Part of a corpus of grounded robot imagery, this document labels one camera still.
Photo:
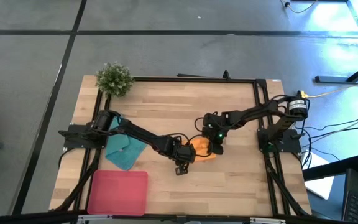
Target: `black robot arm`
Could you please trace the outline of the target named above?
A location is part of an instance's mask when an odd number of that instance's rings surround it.
[[[119,125],[113,129],[109,129],[113,119],[117,117]],[[68,138],[87,139],[89,141],[98,142],[105,136],[112,136],[115,134],[125,134],[136,138],[150,146],[160,155],[165,156],[173,161],[178,166],[175,171],[177,175],[188,173],[188,164],[194,162],[196,151],[192,144],[182,144],[181,137],[172,134],[158,136],[145,130],[128,119],[124,119],[116,111],[103,110],[98,113],[93,124],[91,124],[86,131],[82,133],[68,133],[68,131],[59,131],[61,135]]]
[[[286,131],[295,121],[303,121],[308,117],[306,100],[300,96],[283,96],[274,100],[274,97],[267,103],[257,105],[244,111],[226,111],[221,115],[215,113],[206,113],[203,118],[202,135],[208,138],[213,144],[214,153],[222,154],[221,144],[230,130],[236,130],[243,127],[247,122],[264,116],[278,116],[280,120],[267,128],[269,141],[277,140],[283,137]],[[287,102],[285,112],[278,109],[279,104]]]

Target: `wooden tabletop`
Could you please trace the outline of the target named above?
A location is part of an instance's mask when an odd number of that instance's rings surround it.
[[[73,115],[75,124],[91,121],[98,92],[95,82],[94,76],[83,78]],[[283,94],[280,80],[267,80],[267,86],[270,97]],[[253,106],[253,87],[246,83],[135,82],[127,96],[111,100],[110,110],[155,134],[193,136],[199,134],[194,120],[205,113]],[[257,121],[251,121],[228,132],[223,155],[190,164],[189,173],[182,176],[175,175],[173,161],[147,146],[131,169],[149,174],[146,213],[271,216],[265,165],[257,143],[258,127]],[[77,184],[83,155],[84,149],[76,149],[62,159],[50,208],[58,207]],[[289,153],[280,155],[286,186],[302,208],[311,213],[299,161]],[[103,151],[99,170],[119,169],[104,158]],[[282,213],[280,191],[275,188]],[[87,191],[86,185],[81,208],[85,207]]]

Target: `green plant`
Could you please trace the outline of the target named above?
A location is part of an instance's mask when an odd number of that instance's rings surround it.
[[[96,86],[102,92],[109,93],[112,96],[125,96],[134,81],[129,69],[117,62],[112,65],[105,63],[104,68],[97,71],[96,74]]]

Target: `blue towel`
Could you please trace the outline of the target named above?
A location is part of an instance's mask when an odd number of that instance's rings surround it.
[[[110,129],[118,126],[117,117],[110,125]],[[146,143],[124,134],[110,136],[106,146],[106,159],[122,170],[129,170],[139,155],[146,148]]]

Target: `red plastic tray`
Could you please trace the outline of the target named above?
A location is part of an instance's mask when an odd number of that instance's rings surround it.
[[[93,175],[90,215],[144,215],[148,175],[144,171],[97,170]]]

